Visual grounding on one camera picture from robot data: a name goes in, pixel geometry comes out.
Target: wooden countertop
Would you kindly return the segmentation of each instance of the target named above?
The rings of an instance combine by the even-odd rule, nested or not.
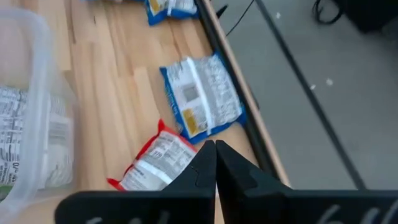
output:
[[[214,11],[204,1],[227,45],[245,97],[250,98],[250,109],[256,110]],[[76,190],[114,190],[106,177],[122,177],[142,145],[157,132],[159,118],[175,126],[159,67],[184,56],[212,54],[200,21],[167,20],[149,27],[144,5],[138,2],[10,0],[10,4],[46,18],[55,39],[58,67],[78,97]],[[289,184],[258,111],[256,121],[282,181]],[[225,140],[256,164],[240,125],[212,139]],[[53,223],[53,210],[60,199],[31,205],[14,223]],[[216,207],[216,222],[223,223],[219,202]]]

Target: blue snack bag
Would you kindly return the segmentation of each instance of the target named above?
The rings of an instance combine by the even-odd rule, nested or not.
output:
[[[162,22],[167,17],[176,19],[198,17],[194,0],[145,0],[145,5],[150,26]]]
[[[246,112],[217,54],[161,67],[178,130],[191,144],[246,122]]]

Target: red snack bag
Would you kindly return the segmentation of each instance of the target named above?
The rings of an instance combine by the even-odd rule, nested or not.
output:
[[[197,150],[159,120],[158,133],[142,147],[122,180],[107,179],[118,190],[162,190],[188,166]]]

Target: gray floor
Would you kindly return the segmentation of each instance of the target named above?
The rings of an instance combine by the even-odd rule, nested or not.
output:
[[[227,32],[250,0],[213,0]],[[369,189],[398,189],[398,47],[343,17],[311,18],[313,0],[263,0]],[[256,3],[228,36],[296,189],[355,189]]]

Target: plastic container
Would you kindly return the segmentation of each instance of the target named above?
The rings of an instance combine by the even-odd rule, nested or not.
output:
[[[49,142],[50,97],[57,96],[72,108],[72,137],[75,97],[57,70],[52,38],[45,20],[23,9],[0,8],[0,85],[25,90],[27,104],[19,151],[19,171],[7,197],[0,202],[0,224],[9,223],[24,207],[38,200],[57,197],[73,184],[43,188],[44,149]],[[73,138],[71,147],[73,155]]]

